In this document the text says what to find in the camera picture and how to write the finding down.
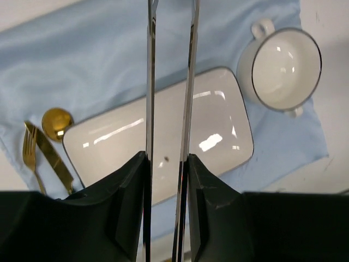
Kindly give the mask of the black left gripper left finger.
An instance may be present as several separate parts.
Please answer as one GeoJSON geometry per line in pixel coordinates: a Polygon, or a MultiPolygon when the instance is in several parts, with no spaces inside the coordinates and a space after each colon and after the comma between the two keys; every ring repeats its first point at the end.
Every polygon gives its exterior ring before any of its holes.
{"type": "Polygon", "coordinates": [[[147,158],[65,199],[1,192],[1,261],[135,261],[147,158]]]}

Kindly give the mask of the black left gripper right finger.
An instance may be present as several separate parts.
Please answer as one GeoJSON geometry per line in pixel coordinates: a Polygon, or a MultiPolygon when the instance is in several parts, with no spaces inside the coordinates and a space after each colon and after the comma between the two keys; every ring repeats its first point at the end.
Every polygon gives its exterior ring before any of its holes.
{"type": "Polygon", "coordinates": [[[192,154],[193,261],[348,261],[348,196],[239,193],[192,154]]]}

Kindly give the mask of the silver metal tongs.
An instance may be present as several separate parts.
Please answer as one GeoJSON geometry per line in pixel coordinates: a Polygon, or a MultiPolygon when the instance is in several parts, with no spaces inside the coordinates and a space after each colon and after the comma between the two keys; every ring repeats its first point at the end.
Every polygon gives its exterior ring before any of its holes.
{"type": "MultiPolygon", "coordinates": [[[[154,102],[155,102],[155,43],[156,43],[156,10],[158,1],[148,1],[147,27],[147,93],[146,93],[146,175],[143,188],[143,261],[151,260],[151,205],[154,151],[154,102]]],[[[178,190],[176,203],[176,220],[174,227],[172,261],[184,260],[184,237],[186,198],[189,176],[189,147],[194,94],[195,65],[198,40],[198,21],[200,1],[192,1],[192,18],[190,26],[188,72],[182,124],[182,140],[180,147],[178,190]]]]}

